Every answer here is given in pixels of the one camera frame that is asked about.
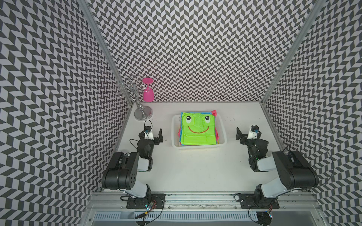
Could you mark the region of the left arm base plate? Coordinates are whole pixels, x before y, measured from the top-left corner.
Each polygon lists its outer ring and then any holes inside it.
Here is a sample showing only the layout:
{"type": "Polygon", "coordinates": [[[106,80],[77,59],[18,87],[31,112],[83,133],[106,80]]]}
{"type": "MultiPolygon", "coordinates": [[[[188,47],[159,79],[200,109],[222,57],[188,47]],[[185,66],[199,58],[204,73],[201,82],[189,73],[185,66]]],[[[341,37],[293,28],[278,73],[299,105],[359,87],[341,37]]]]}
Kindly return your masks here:
{"type": "Polygon", "coordinates": [[[127,209],[145,210],[148,205],[152,202],[156,202],[155,209],[163,209],[165,206],[166,194],[163,193],[152,193],[149,197],[145,198],[129,198],[127,201],[127,209]]]}

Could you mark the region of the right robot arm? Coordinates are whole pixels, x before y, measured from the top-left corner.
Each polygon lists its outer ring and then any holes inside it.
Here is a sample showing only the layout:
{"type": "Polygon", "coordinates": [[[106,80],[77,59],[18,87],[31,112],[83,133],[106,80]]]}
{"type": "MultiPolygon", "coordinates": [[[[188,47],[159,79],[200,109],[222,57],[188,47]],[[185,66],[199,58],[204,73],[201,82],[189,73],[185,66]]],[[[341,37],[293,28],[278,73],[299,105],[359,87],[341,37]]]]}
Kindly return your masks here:
{"type": "Polygon", "coordinates": [[[319,185],[319,178],[310,163],[299,151],[276,151],[267,156],[269,142],[261,139],[262,132],[256,125],[247,134],[236,129],[236,140],[248,148],[248,162],[254,172],[276,171],[278,177],[258,185],[252,197],[255,201],[271,200],[295,190],[319,185]]]}

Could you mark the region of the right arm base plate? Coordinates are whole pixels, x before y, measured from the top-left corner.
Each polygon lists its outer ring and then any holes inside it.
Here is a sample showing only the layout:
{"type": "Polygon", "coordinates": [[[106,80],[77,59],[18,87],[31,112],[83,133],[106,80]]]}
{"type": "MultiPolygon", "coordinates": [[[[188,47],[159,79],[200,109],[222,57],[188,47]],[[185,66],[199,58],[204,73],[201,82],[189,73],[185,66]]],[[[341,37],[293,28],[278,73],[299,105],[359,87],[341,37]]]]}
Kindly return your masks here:
{"type": "Polygon", "coordinates": [[[265,198],[264,196],[256,197],[253,194],[238,194],[238,201],[242,209],[279,209],[280,205],[277,198],[265,198]]]}

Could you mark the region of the white plastic basket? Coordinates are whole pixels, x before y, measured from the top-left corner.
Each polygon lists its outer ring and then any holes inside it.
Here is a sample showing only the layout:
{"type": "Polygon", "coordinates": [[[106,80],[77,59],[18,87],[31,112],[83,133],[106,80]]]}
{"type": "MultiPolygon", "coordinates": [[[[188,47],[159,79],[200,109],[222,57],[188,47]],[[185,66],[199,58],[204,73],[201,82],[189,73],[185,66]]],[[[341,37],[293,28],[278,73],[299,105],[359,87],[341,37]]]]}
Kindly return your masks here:
{"type": "Polygon", "coordinates": [[[171,124],[171,140],[173,147],[181,150],[216,148],[227,143],[222,118],[215,110],[175,115],[171,124]]]}

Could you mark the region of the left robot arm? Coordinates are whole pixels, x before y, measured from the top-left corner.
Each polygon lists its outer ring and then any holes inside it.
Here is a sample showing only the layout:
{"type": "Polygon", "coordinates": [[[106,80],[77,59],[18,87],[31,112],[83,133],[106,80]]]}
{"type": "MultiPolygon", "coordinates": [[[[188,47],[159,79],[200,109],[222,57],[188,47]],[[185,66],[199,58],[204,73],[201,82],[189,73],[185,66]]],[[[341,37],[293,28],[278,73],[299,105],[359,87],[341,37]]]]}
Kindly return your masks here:
{"type": "Polygon", "coordinates": [[[112,155],[101,180],[104,189],[120,190],[131,198],[151,199],[149,185],[137,180],[138,172],[151,171],[154,146],[164,141],[162,130],[157,137],[151,137],[151,132],[150,126],[144,127],[143,132],[139,134],[136,152],[116,152],[112,155]]]}

